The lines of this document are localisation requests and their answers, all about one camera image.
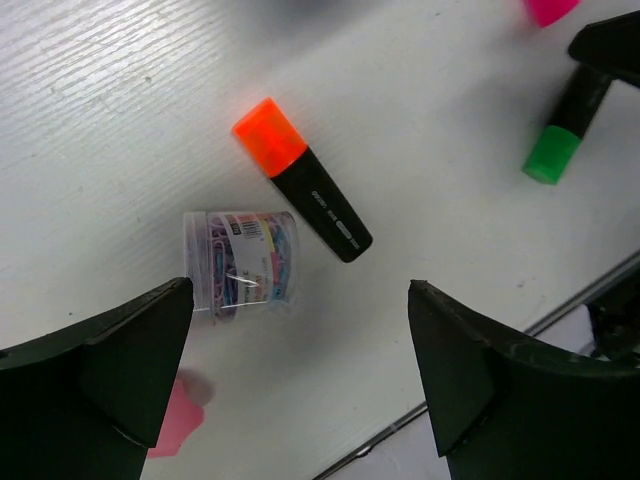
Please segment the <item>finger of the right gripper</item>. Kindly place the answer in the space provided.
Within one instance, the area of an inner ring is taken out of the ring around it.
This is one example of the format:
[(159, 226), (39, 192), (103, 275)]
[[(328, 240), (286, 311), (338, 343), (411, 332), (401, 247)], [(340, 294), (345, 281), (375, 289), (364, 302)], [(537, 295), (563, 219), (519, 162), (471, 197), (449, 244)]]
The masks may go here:
[(569, 56), (616, 80), (639, 87), (638, 11), (586, 25), (568, 47)]

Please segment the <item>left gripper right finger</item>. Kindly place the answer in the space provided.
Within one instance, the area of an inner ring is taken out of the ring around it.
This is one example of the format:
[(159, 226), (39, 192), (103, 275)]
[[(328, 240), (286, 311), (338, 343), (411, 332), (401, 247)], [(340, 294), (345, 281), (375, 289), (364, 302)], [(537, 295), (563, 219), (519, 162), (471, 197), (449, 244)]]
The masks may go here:
[(423, 280), (410, 332), (438, 454), (454, 479), (635, 479), (639, 372), (479, 314)]

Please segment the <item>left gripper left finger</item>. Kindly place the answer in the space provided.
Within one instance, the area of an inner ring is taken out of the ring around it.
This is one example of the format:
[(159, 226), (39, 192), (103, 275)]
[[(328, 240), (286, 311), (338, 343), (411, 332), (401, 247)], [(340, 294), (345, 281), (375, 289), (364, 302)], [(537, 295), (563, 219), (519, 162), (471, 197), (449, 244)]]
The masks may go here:
[(4, 479), (137, 479), (155, 447), (191, 324), (175, 278), (1, 352)]

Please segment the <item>pink cap highlighter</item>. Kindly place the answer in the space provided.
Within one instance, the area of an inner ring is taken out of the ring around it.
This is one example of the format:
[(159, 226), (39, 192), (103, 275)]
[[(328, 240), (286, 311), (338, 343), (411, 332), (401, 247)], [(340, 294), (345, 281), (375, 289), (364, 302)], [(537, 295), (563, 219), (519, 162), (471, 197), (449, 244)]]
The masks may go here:
[(529, 18), (540, 28), (561, 20), (580, 3), (580, 0), (522, 0)]

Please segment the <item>pink cap pencil tube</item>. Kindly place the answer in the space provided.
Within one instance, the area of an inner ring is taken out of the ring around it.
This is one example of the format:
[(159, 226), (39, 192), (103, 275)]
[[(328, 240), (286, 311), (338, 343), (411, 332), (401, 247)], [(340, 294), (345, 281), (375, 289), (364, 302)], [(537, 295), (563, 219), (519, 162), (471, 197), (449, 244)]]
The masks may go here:
[(175, 456), (204, 423), (204, 407), (214, 397), (214, 384), (201, 372), (180, 369), (176, 375), (157, 443), (148, 459)]

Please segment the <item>green cap highlighter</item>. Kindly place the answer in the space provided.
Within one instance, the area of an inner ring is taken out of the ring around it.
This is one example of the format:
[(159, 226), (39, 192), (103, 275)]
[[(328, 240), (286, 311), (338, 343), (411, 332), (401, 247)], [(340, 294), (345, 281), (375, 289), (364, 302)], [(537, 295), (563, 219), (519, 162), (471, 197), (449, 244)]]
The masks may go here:
[(612, 82), (612, 76), (578, 65), (523, 165), (526, 175), (542, 184), (559, 182)]

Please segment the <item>orange cap highlighter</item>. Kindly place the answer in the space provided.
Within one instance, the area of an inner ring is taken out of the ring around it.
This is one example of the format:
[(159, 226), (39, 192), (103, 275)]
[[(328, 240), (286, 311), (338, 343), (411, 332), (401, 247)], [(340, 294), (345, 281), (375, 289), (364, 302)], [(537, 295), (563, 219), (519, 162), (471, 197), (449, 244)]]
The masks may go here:
[(353, 262), (372, 245), (373, 237), (351, 203), (273, 99), (252, 108), (232, 133), (342, 262)]

